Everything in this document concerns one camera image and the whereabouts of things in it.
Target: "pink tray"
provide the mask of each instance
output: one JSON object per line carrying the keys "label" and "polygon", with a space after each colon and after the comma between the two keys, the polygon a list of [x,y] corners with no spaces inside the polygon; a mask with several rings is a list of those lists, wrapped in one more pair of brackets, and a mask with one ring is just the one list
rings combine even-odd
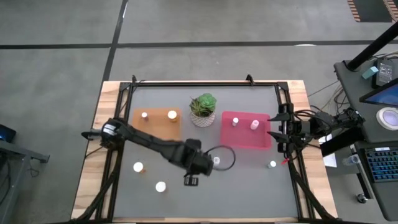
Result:
{"label": "pink tray", "polygon": [[[232,120],[238,118],[239,122],[234,127]],[[269,149],[272,146],[271,130],[268,114],[224,111],[221,118],[221,144],[238,146],[244,149]],[[257,129],[250,129],[253,120],[259,121]]]}

